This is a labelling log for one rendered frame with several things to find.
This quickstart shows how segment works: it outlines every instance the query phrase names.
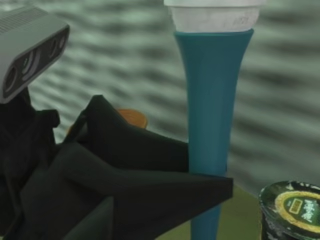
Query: can lid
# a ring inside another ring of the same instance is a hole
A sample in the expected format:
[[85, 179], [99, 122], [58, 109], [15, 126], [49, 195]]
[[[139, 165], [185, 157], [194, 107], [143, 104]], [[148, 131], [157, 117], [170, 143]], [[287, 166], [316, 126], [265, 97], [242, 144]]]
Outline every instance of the can lid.
[[243, 8], [263, 6], [268, 0], [164, 0], [168, 7]]
[[265, 187], [259, 196], [266, 218], [297, 240], [320, 239], [320, 187], [283, 181]]

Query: striped fabric background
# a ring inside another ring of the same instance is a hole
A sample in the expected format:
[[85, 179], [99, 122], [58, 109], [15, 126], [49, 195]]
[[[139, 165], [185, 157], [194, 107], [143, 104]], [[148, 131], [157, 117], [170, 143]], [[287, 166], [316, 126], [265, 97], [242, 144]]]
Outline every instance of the striped fabric background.
[[[186, 81], [161, 0], [0, 0], [33, 4], [72, 27], [64, 57], [34, 82], [38, 109], [58, 109], [60, 142], [93, 95], [148, 116], [187, 141]], [[229, 175], [250, 193], [281, 180], [320, 185], [320, 1], [269, 0], [238, 84]]]

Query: camera housing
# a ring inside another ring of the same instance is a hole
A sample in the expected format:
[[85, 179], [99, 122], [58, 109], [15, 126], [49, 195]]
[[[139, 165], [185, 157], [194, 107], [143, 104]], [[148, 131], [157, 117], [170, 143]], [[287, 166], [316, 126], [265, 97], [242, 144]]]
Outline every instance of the camera housing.
[[70, 26], [34, 6], [0, 15], [0, 104], [7, 104], [64, 53]]

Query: teal plastic tube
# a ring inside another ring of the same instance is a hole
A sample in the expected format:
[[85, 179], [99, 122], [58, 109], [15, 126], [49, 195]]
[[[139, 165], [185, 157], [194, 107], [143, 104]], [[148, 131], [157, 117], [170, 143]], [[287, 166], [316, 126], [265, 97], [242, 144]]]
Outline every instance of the teal plastic tube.
[[[191, 173], [226, 175], [238, 75], [253, 34], [175, 33], [187, 79]], [[191, 239], [216, 240], [220, 211], [193, 219]]]

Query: black can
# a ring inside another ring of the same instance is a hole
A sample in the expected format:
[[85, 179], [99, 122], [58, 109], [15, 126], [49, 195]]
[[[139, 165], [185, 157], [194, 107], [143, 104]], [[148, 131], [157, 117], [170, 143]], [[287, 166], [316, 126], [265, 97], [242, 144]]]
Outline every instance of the black can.
[[260, 240], [320, 240], [320, 187], [283, 181], [259, 196]]

